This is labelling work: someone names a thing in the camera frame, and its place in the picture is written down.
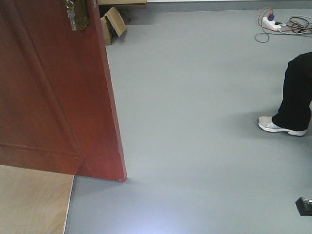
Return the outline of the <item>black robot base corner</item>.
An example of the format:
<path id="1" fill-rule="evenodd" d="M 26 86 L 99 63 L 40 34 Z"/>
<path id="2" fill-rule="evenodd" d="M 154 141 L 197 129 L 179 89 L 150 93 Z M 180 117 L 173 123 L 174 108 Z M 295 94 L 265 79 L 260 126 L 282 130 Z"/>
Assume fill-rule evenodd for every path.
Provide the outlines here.
<path id="1" fill-rule="evenodd" d="M 296 202 L 296 207 L 300 216 L 312 216 L 312 199 L 300 197 Z"/>

